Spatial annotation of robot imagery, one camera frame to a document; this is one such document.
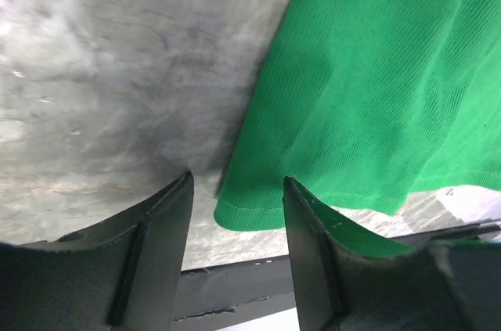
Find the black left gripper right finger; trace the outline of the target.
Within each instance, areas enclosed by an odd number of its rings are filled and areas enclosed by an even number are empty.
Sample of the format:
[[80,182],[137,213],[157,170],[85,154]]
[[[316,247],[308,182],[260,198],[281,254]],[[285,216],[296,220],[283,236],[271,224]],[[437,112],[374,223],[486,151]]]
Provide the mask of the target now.
[[498,221],[388,239],[293,178],[283,209],[301,329],[499,329]]

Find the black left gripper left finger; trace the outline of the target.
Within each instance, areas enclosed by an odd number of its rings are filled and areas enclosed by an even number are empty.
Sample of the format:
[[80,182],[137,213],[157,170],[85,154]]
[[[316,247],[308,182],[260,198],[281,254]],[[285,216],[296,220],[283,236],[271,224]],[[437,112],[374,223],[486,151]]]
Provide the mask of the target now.
[[56,241],[1,245],[4,330],[167,330],[194,180]]

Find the green tank top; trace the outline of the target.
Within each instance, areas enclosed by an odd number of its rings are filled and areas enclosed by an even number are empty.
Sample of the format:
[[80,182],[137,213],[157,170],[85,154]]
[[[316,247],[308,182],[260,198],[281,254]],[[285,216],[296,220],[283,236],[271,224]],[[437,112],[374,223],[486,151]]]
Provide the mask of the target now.
[[500,0],[290,0],[214,211],[282,228],[283,180],[395,214],[411,192],[500,187]]

